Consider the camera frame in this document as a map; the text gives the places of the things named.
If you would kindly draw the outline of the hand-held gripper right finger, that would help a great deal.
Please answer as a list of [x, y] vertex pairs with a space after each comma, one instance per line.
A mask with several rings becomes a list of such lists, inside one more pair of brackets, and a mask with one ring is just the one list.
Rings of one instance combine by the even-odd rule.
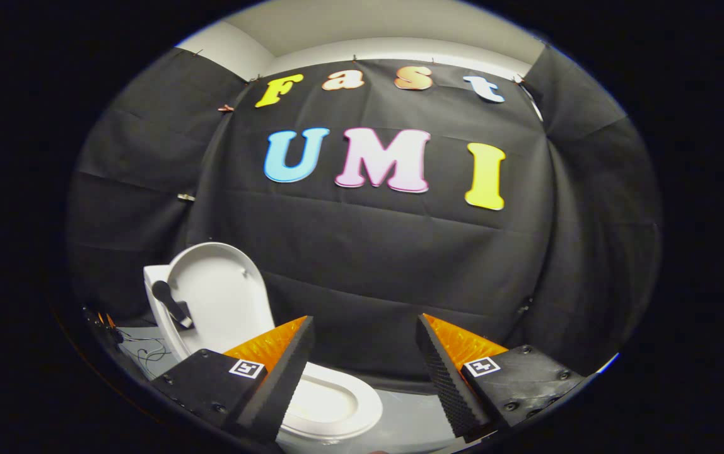
[[531, 345], [498, 345], [430, 314], [415, 340], [456, 437], [511, 434], [575, 394], [586, 377]]

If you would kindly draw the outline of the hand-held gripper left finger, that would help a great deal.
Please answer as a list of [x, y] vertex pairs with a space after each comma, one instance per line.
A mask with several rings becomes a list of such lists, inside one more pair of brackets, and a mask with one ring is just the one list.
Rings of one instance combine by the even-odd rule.
[[299, 317], [226, 352], [198, 350], [151, 386], [209, 428], [272, 443], [313, 345], [313, 317]]

